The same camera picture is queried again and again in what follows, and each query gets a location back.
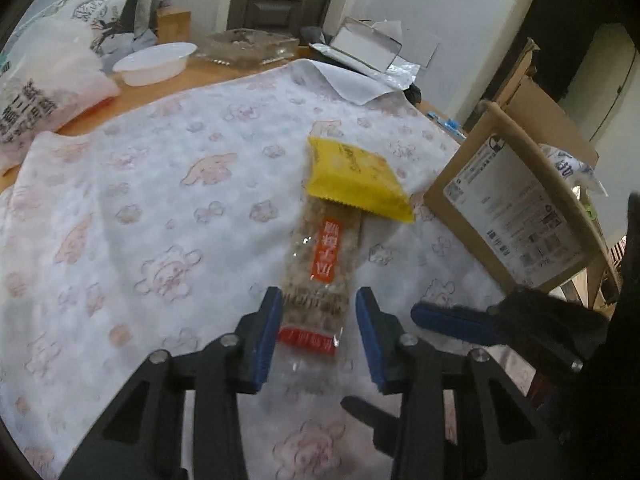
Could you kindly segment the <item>white blue packet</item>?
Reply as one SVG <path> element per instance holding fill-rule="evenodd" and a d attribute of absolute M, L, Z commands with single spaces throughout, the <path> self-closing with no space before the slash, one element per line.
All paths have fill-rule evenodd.
<path fill-rule="evenodd" d="M 606 192 L 602 182 L 598 179 L 593 166 L 582 162 L 560 148 L 543 143 L 539 144 L 539 147 L 571 188 L 580 186 L 591 192 L 608 196 L 608 192 Z"/>

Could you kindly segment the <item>clear seed brittle bar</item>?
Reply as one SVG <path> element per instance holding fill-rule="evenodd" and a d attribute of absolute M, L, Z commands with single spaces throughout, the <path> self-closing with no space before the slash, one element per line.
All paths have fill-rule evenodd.
<path fill-rule="evenodd" d="M 292 232 L 281 280 L 279 340 L 290 347 L 334 356 L 352 296 L 362 213 L 307 197 Z"/>

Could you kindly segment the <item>yellow snack packet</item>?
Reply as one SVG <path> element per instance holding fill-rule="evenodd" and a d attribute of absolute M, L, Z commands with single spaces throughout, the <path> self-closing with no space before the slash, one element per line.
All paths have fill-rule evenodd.
<path fill-rule="evenodd" d="M 404 223 L 414 214 L 409 196 L 385 158 L 331 139 L 308 138 L 310 196 Z"/>

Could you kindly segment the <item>tissue box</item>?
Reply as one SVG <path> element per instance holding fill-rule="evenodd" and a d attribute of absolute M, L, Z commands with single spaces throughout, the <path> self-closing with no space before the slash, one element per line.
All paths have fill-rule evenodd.
<path fill-rule="evenodd" d="M 402 48 L 400 21 L 371 22 L 345 18 L 330 46 L 384 73 Z"/>

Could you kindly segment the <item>white black-tree cushion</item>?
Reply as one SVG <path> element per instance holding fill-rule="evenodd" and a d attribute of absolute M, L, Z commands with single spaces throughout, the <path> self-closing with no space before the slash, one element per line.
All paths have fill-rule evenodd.
<path fill-rule="evenodd" d="M 91 50 L 99 57 L 128 47 L 151 21 L 153 0 L 84 0 L 73 7 L 72 18 L 89 25 Z"/>

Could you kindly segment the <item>pink patterned tablecloth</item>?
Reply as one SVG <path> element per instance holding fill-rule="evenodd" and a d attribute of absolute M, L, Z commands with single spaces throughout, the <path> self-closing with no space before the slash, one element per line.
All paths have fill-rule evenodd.
<path fill-rule="evenodd" d="M 414 328 L 420 300 L 485 310 L 500 287 L 420 194 L 458 144 L 401 93 L 298 60 L 181 92 L 80 138 L 40 133 L 1 195 L 1 416 L 26 460 L 57 479 L 148 354 L 204 348 L 281 283 L 303 211 L 308 136 L 382 155 L 413 223 L 362 219 L 354 290 L 436 348 L 470 345 Z M 345 394 L 389 411 L 372 384 L 354 312 L 326 375 L 277 371 L 241 396 L 251 479 L 388 479 Z"/>

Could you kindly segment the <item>brown cardboard box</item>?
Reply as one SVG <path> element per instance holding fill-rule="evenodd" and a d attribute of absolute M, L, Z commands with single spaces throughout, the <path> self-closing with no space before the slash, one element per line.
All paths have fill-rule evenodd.
<path fill-rule="evenodd" d="M 541 151 L 548 144 L 597 165 L 599 155 L 529 75 L 526 40 L 494 100 L 423 196 L 427 208 L 510 292 L 551 292 L 585 273 L 586 307 L 622 288 L 585 188 L 571 188 Z"/>

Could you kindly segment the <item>white printed plastic bag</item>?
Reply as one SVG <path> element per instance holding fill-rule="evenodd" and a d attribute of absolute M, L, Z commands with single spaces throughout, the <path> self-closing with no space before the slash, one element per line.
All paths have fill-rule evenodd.
<path fill-rule="evenodd" d="M 1 76 L 2 172 L 24 162 L 38 133 L 119 95 L 92 40 L 87 23 L 62 18 L 42 18 L 17 39 Z"/>

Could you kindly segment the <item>white plastic bowl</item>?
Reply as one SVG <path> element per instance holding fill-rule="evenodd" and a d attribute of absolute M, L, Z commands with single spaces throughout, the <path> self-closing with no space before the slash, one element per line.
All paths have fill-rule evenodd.
<path fill-rule="evenodd" d="M 196 50 L 190 42 L 157 44 L 125 56 L 114 64 L 113 72 L 129 87 L 158 84 L 180 75 Z"/>

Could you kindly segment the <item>glass ashtray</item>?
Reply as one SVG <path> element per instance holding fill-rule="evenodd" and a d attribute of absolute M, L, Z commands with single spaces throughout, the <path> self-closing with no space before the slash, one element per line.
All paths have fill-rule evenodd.
<path fill-rule="evenodd" d="M 235 68 L 255 68 L 294 58 L 299 40 L 294 37 L 237 28 L 214 32 L 196 50 L 200 60 Z"/>

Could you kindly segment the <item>small cardboard box by sofa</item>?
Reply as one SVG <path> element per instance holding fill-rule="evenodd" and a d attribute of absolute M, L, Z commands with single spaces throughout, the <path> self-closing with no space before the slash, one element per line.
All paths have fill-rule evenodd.
<path fill-rule="evenodd" d="M 189 42 L 191 37 L 191 12 L 166 6 L 156 11 L 157 38 L 160 44 Z"/>

